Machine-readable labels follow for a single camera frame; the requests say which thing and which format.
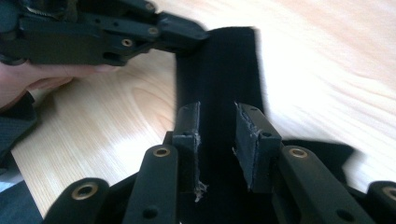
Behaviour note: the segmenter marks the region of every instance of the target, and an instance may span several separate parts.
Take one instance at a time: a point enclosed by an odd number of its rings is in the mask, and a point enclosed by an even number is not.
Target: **metal grommet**
[[[158,34],[158,29],[155,27],[150,27],[148,28],[148,33],[151,35],[157,35]]]
[[[390,197],[393,201],[396,201],[396,188],[394,187],[384,187],[382,191]]]
[[[168,148],[160,147],[155,149],[153,154],[156,157],[165,157],[171,154],[171,150],[169,150]]]
[[[75,200],[85,200],[91,198],[98,191],[98,185],[95,182],[84,183],[72,192],[72,198]]]
[[[134,42],[131,39],[123,39],[121,40],[121,44],[125,47],[131,47]]]
[[[305,158],[308,156],[308,154],[304,150],[299,148],[292,148],[291,150],[289,150],[289,153],[291,156],[298,158]]]

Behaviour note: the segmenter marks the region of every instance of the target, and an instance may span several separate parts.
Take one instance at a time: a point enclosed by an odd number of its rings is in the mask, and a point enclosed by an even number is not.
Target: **black plastic bracket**
[[[258,108],[239,104],[236,110],[234,153],[244,172],[247,188],[255,193],[271,193],[271,171],[282,138]]]

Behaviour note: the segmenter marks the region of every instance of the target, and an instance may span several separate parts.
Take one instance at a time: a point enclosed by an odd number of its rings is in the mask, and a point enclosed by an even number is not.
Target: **black plastic part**
[[[177,223],[178,154],[160,145],[147,150],[122,223]]]
[[[67,3],[64,15],[34,13],[17,1],[0,1],[1,62],[16,65],[19,61],[10,59],[26,59],[43,64],[122,66],[153,48],[191,51],[208,38],[196,22],[156,14],[154,5],[146,1],[102,0],[101,5],[81,0],[79,7],[71,0],[60,5],[51,2],[25,0],[27,5],[48,11],[62,9]]]
[[[209,38],[209,34],[195,21],[166,12],[159,14],[158,27],[161,38],[156,43],[155,49],[182,53],[196,49]]]
[[[103,212],[97,224],[121,223],[134,189],[134,182],[137,174],[130,175],[119,183],[110,187],[106,201],[103,205]]]
[[[108,190],[107,182],[98,178],[85,178],[71,184],[49,209],[43,223],[95,223],[101,219]]]
[[[374,223],[310,150],[283,147],[278,167],[300,210],[300,223]],[[275,209],[278,217],[289,210],[281,205]]]
[[[179,191],[194,192],[199,188],[198,148],[201,137],[198,133],[200,104],[185,105],[178,110],[172,145],[180,157]]]
[[[264,114],[251,105],[236,106],[234,153],[244,172],[247,188],[271,193],[271,171],[281,148],[281,136]]]
[[[377,181],[370,184],[364,207],[376,223],[396,223],[396,183]]]

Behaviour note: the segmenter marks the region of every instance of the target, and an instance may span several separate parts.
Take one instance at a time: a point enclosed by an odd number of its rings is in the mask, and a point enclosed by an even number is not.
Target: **finger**
[[[109,73],[117,69],[111,65],[33,65],[37,75],[47,77],[85,77],[94,73]]]
[[[62,86],[68,82],[70,82],[72,77],[51,77],[51,78],[43,78],[38,80],[35,83],[32,83],[28,86],[28,90],[36,90],[36,89],[51,89]]]
[[[85,77],[94,73],[110,73],[118,67],[101,64],[93,65],[43,65],[26,62],[18,66],[4,65],[2,73],[16,81],[33,83],[48,77]]]

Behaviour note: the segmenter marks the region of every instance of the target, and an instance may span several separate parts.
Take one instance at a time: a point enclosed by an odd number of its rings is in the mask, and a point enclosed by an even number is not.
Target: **hole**
[[[98,185],[96,183],[84,183],[73,190],[72,198],[75,200],[85,200],[91,198],[96,191],[98,191]]]
[[[165,157],[167,155],[169,155],[171,153],[171,151],[167,148],[158,148],[154,150],[154,156],[156,157]]]
[[[337,215],[341,219],[343,219],[344,221],[347,221],[347,222],[353,222],[355,220],[355,218],[350,213],[348,213],[348,211],[346,211],[344,209],[338,209]]]
[[[272,135],[270,133],[260,133],[263,137],[271,137]]]
[[[289,153],[291,154],[291,156],[298,158],[305,158],[308,156],[308,154],[304,150],[301,150],[299,148],[292,148]]]
[[[143,218],[153,219],[158,216],[158,209],[156,207],[149,207],[143,211]]]
[[[84,197],[87,196],[88,194],[90,194],[92,192],[93,188],[91,186],[86,186],[82,189],[79,189],[77,194],[79,197]]]

